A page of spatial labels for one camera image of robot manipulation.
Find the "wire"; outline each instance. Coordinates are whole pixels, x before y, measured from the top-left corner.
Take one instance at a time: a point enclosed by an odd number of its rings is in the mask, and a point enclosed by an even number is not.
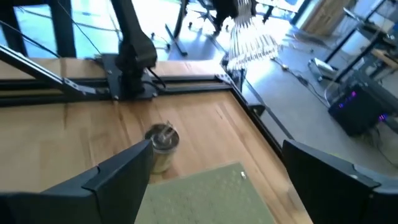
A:
[[[379,26],[377,32],[370,38],[370,42],[375,41],[376,38],[378,37],[378,35],[382,32],[382,28],[383,28],[384,25],[386,24],[386,20],[387,20],[387,19],[384,17],[384,20],[383,20],[382,25]],[[325,99],[325,101],[326,101],[326,103],[327,103],[328,106],[330,106],[330,103],[329,103],[328,97],[327,97],[328,89],[329,89],[331,86],[337,84],[335,81],[336,81],[336,79],[339,77],[339,74],[340,74],[340,73],[338,73],[338,74],[335,76],[335,78],[329,83],[329,85],[325,88],[325,91],[323,92],[323,97],[324,97],[324,99]]]
[[[380,154],[385,158],[385,160],[390,163],[390,165],[392,165],[394,168],[398,169],[398,165],[393,163],[381,150],[380,146],[382,145],[382,141],[381,141],[381,135],[380,135],[380,130],[375,127],[374,130],[377,133],[377,137],[375,139],[374,135],[369,131],[365,134],[365,138],[368,138],[370,140],[369,145],[372,147],[375,147]]]
[[[289,67],[287,67],[286,65],[283,64],[283,62],[279,59],[279,58],[273,58],[272,59],[274,62],[276,62],[278,65],[280,65],[280,67],[282,68],[283,71],[286,71],[288,73],[290,73],[291,75],[293,75],[305,88],[307,88],[309,90],[310,93],[312,93],[324,106],[328,107],[328,105],[326,105],[326,103],[323,100],[323,97],[321,96],[321,94],[319,94],[317,92],[317,90],[315,89],[315,87],[306,79],[304,78],[301,74],[303,72],[298,71],[298,70],[291,70]]]
[[[51,16],[47,16],[47,15],[44,15],[44,14],[41,14],[41,13],[30,11],[28,9],[24,9],[21,6],[19,6],[19,9],[21,9],[21,11],[25,12],[25,13],[29,13],[29,14],[32,14],[32,15],[35,15],[35,16],[44,17],[44,18],[47,18],[47,19],[52,19]],[[76,24],[78,24],[79,26],[92,28],[92,29],[103,30],[103,31],[111,31],[111,32],[120,31],[120,30],[117,30],[117,29],[109,29],[109,28],[104,28],[104,27],[98,27],[98,26],[93,26],[93,25],[89,25],[89,24],[84,24],[84,23],[81,23],[81,22],[76,22]]]
[[[154,84],[154,83],[152,83],[150,81],[142,81],[142,83],[154,87],[157,91],[161,91],[161,92],[166,92],[167,91],[164,88],[161,88],[161,87],[157,86],[156,84]]]
[[[95,44],[91,41],[91,39],[82,31],[82,29],[80,28],[80,26],[73,20],[72,16],[69,14],[69,12],[62,6],[62,4],[60,3],[60,0],[57,0],[58,4],[60,5],[60,7],[65,11],[65,13],[69,16],[70,20],[76,25],[76,27],[80,30],[80,32],[87,38],[87,40],[92,44],[92,46],[95,48],[95,50],[101,54],[100,50],[98,50],[97,47],[95,47]]]
[[[37,12],[34,12],[34,11],[30,11],[30,10],[28,10],[28,9],[24,9],[24,8],[21,7],[21,6],[19,7],[19,9],[20,9],[22,12],[26,12],[26,13],[29,13],[29,14],[32,14],[32,15],[35,15],[35,16],[40,16],[40,17],[44,17],[44,18],[47,18],[47,19],[52,19],[51,16],[47,16],[47,15],[40,14],[40,13],[37,13]],[[108,10],[108,15],[109,15],[109,18],[111,19],[111,22],[112,22],[112,25],[113,25],[114,29],[109,29],[109,28],[104,28],[104,27],[93,26],[93,25],[84,24],[84,23],[81,23],[81,22],[76,22],[76,21],[74,21],[74,23],[75,23],[76,25],[79,25],[79,26],[82,26],[82,27],[91,28],[91,29],[115,32],[116,35],[117,35],[117,37],[118,37],[118,39],[119,39],[119,41],[121,42],[121,41],[122,41],[122,37],[121,37],[121,34],[120,34],[121,30],[118,29],[118,28],[116,27],[116,23],[115,23],[114,19],[112,18],[111,13],[109,12],[108,5],[107,5],[107,10]],[[168,42],[164,37],[161,37],[161,36],[159,36],[159,35],[157,35],[156,37],[162,39],[162,41],[164,41],[164,42],[166,43],[166,48],[165,48],[165,47],[156,47],[156,48],[157,48],[157,49],[167,49],[167,50],[169,50],[169,48],[170,48],[170,46],[171,46],[171,45],[169,44],[169,42]]]
[[[107,2],[106,2],[106,10],[107,10],[107,12],[108,12],[109,18],[111,19],[111,22],[112,22],[114,31],[116,32],[116,35],[118,36],[118,39],[119,39],[119,41],[121,42],[121,41],[122,41],[122,37],[120,36],[120,30],[116,27],[116,23],[115,23],[115,21],[114,21],[113,18],[112,18],[111,11],[109,10],[109,2],[110,2],[110,1],[107,1]]]
[[[49,52],[50,54],[56,56],[57,58],[60,58],[60,57],[61,57],[59,54],[55,53],[54,51],[48,49],[47,47],[44,47],[42,44],[38,43],[37,41],[35,41],[35,40],[31,39],[30,37],[26,36],[26,35],[23,34],[21,31],[19,31],[19,30],[13,28],[13,27],[10,26],[8,23],[3,22],[3,21],[0,21],[0,23],[1,23],[2,25],[7,26],[8,28],[12,29],[13,31],[17,32],[18,34],[20,34],[21,36],[23,36],[23,38],[25,38],[25,39],[26,39],[27,41],[29,41],[30,43],[32,43],[32,44],[34,44],[34,45],[40,47],[41,49],[43,49],[43,50]]]
[[[151,72],[151,74],[153,74],[156,77],[156,79],[160,81],[162,86],[166,89],[167,88],[166,83],[151,68],[148,67],[147,69],[149,72]]]

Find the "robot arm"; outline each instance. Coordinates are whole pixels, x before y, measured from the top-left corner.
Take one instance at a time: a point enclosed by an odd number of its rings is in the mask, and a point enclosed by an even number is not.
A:
[[[141,30],[131,0],[111,2],[123,34],[116,65],[122,72],[154,67],[157,60],[155,46]]]

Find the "cable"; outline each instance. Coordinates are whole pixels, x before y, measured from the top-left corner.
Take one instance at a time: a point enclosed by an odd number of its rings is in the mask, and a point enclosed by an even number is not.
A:
[[[118,39],[121,42],[122,41],[122,37],[120,36],[120,33],[119,33],[120,30],[116,27],[116,23],[115,23],[115,21],[112,18],[111,11],[109,10],[109,1],[106,2],[106,11],[108,12],[108,16],[111,19],[114,31],[116,32],[116,35],[118,36]]]
[[[30,11],[30,10],[28,10],[28,9],[24,9],[23,7],[19,7],[19,9],[21,10],[21,11],[23,11],[23,12],[26,12],[26,13],[29,13],[29,14],[32,14],[32,15],[35,15],[35,16],[40,16],[40,17],[44,17],[44,18],[47,18],[47,19],[52,19],[52,17],[51,16],[47,16],[47,15],[44,15],[44,14],[40,14],[40,13],[37,13],[37,12],[33,12],[33,11]],[[79,25],[79,26],[82,26],[82,27],[87,27],[87,28],[90,28],[90,29],[96,29],[96,30],[103,30],[103,31],[110,31],[110,32],[115,32],[116,33],[116,35],[117,35],[117,37],[118,37],[118,39],[119,39],[119,41],[121,42],[122,41],[122,37],[121,37],[121,34],[120,34],[120,32],[121,32],[121,30],[120,29],[118,29],[117,27],[116,27],[116,23],[115,23],[115,21],[114,21],[114,19],[112,18],[112,15],[111,15],[111,13],[108,11],[108,15],[109,15],[109,18],[111,19],[111,22],[112,22],[112,25],[113,25],[113,27],[114,27],[114,29],[109,29],[109,28],[104,28],[104,27],[98,27],[98,26],[93,26],[93,25],[89,25],[89,24],[84,24],[84,23],[81,23],[81,22],[74,22],[76,25]],[[167,50],[169,50],[170,49],[170,44],[169,44],[169,42],[164,38],[164,37],[161,37],[161,36],[159,36],[159,35],[157,35],[157,37],[159,37],[160,39],[162,39],[162,41],[164,41],[165,43],[166,43],[166,48],[165,49],[167,49]]]
[[[166,83],[151,68],[148,67],[147,69],[149,72],[151,72],[151,74],[153,74],[156,77],[156,79],[160,81],[162,86],[166,89],[167,88]]]
[[[142,83],[154,87],[157,91],[161,91],[161,92],[166,92],[167,91],[164,88],[161,88],[161,87],[157,86],[156,84],[154,84],[154,83],[152,83],[150,81],[142,81]]]
[[[31,39],[30,37],[26,36],[26,35],[23,34],[21,31],[19,31],[19,30],[13,28],[13,27],[10,26],[8,23],[3,22],[3,21],[0,21],[0,23],[1,23],[2,25],[7,26],[8,28],[12,29],[13,31],[17,32],[18,34],[20,34],[21,36],[23,36],[23,38],[25,38],[25,39],[26,39],[27,41],[29,41],[30,43],[32,43],[32,44],[34,44],[34,45],[40,47],[41,49],[43,49],[43,50],[49,52],[50,54],[56,56],[57,58],[60,58],[60,57],[61,57],[59,54],[55,53],[54,51],[52,51],[52,50],[50,50],[50,49],[44,47],[42,44],[38,43],[37,41],[35,41],[35,40]]]
[[[323,97],[321,96],[321,94],[319,94],[317,92],[315,87],[306,78],[304,78],[302,75],[297,75],[294,72],[294,70],[291,70],[287,65],[283,64],[279,58],[272,58],[271,60],[276,62],[278,65],[280,65],[280,67],[282,68],[283,71],[288,72],[291,75],[293,75],[305,88],[307,88],[309,90],[310,93],[312,93],[325,107],[328,108],[328,106],[323,101]]]
[[[380,154],[385,158],[385,160],[390,163],[390,165],[392,165],[394,168],[398,169],[398,165],[393,163],[381,150],[380,146],[382,145],[382,141],[381,141],[381,135],[380,135],[380,130],[375,127],[374,128],[375,132],[377,133],[377,138],[375,139],[374,135],[371,133],[371,130],[368,131],[367,133],[364,134],[364,138],[368,138],[368,140],[370,142],[368,142],[368,144],[372,147],[375,147]]]
[[[19,6],[19,9],[20,9],[22,12],[25,12],[25,13],[29,13],[29,14],[32,14],[32,15],[35,15],[35,16],[44,17],[44,18],[47,18],[47,19],[52,19],[51,16],[47,16],[47,15],[40,14],[40,13],[37,13],[37,12],[34,12],[34,11],[30,11],[30,10],[28,10],[28,9],[24,9],[24,8],[21,7],[21,6]],[[103,31],[111,31],[111,32],[120,31],[120,30],[117,30],[117,29],[109,29],[109,28],[104,28],[104,27],[92,26],[92,25],[89,25],[89,24],[81,23],[81,22],[76,22],[76,24],[78,24],[79,26],[83,26],[83,27],[87,27],[87,28],[92,28],[92,29],[103,30]]]
[[[91,39],[82,31],[80,26],[73,20],[72,16],[69,14],[69,12],[62,6],[59,0],[57,0],[58,4],[60,7],[65,11],[65,13],[69,16],[70,20],[76,25],[76,27],[80,30],[80,32],[87,38],[87,40],[92,44],[92,46],[95,48],[95,50],[101,54],[100,50],[98,50],[97,47],[95,47],[95,44],[91,41]]]

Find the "wooden table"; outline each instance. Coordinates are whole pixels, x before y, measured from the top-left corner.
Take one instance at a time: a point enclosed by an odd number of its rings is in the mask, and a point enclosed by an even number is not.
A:
[[[386,51],[385,50],[380,50],[380,49],[373,49],[372,54],[381,60],[383,63],[387,64],[389,67],[392,69],[398,69],[398,61],[393,60],[385,55]]]
[[[36,61],[66,77],[104,76],[90,61]],[[2,78],[28,78],[8,65],[0,69]],[[220,71],[216,62],[159,62],[156,68],[159,75]],[[0,190],[45,190],[140,141],[151,125],[165,121],[181,140],[171,168],[151,176],[152,183],[239,161],[276,223],[311,223],[285,167],[227,91],[1,108]]]

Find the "black bracket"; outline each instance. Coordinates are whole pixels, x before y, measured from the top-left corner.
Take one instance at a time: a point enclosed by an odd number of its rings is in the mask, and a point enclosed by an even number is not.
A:
[[[122,71],[115,65],[116,54],[103,54],[101,56],[103,67],[107,73],[109,90],[114,100],[150,100],[157,96],[155,84],[147,73],[143,73],[141,80],[131,80],[132,82],[142,82],[145,90],[142,93],[132,93],[124,88],[123,82],[130,80],[122,80]]]
[[[258,116],[261,116],[263,112],[266,110],[266,106],[261,104],[248,104],[249,109],[256,113]]]
[[[229,75],[227,75],[227,74],[216,74],[215,77],[216,77],[219,81],[221,81],[221,82],[223,82],[223,83],[225,83],[225,84],[234,85],[234,81],[233,81],[232,78],[229,77]]]
[[[72,80],[54,74],[23,55],[2,45],[0,45],[0,60],[34,77],[37,81],[45,83],[50,88],[60,90],[63,96],[58,96],[69,98],[72,101],[92,99],[96,96],[102,99],[104,95],[108,94],[107,88],[99,89],[79,85]]]

